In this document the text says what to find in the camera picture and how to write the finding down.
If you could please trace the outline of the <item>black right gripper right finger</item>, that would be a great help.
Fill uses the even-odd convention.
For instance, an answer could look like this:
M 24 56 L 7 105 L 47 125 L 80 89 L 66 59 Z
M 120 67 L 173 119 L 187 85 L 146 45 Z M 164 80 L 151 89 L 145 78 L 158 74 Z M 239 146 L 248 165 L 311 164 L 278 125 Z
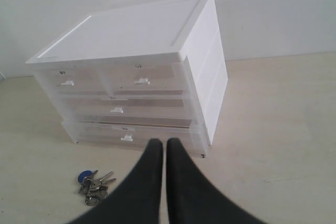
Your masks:
M 177 138 L 166 146 L 166 198 L 170 223 L 264 223 L 223 195 Z

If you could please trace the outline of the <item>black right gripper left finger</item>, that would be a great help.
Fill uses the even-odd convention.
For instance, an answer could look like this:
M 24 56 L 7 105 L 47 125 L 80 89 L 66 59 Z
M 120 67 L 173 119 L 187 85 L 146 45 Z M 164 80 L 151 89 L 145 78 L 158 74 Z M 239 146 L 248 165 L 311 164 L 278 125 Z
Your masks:
M 162 168 L 163 144 L 153 138 L 118 187 L 71 223 L 159 223 Z

